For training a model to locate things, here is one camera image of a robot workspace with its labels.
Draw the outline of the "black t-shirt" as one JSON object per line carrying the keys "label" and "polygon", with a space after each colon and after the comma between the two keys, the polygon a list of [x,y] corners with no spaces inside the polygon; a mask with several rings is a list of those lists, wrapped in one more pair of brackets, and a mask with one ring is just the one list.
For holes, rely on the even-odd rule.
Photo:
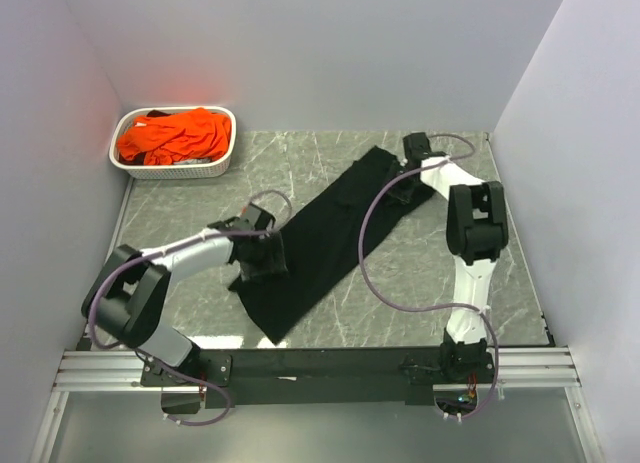
{"label": "black t-shirt", "polygon": [[358,265],[362,221],[397,163],[390,152],[371,148],[282,228],[286,275],[238,277],[229,285],[272,343],[280,343]]}

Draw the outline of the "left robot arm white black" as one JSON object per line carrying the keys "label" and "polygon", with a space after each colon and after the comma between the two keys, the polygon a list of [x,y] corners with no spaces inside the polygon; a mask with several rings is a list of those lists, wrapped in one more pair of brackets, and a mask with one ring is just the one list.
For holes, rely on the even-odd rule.
{"label": "left robot arm white black", "polygon": [[92,344],[119,344],[164,365],[176,384],[208,377],[208,364],[191,339],[161,321],[170,286],[212,267],[237,263],[247,280],[287,272],[281,234],[274,230],[205,228],[165,246],[110,254],[83,302]]}

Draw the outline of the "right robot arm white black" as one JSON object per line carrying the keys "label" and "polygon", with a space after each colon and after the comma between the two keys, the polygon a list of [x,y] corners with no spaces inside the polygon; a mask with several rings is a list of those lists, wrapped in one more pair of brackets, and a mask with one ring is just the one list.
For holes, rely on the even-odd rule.
{"label": "right robot arm white black", "polygon": [[487,352],[489,287],[501,252],[509,241],[504,188],[497,181],[473,176],[444,154],[420,163],[393,163],[388,195],[412,201],[420,186],[447,200],[446,243],[455,266],[453,302],[443,342],[439,371],[460,382],[467,375],[491,369]]}

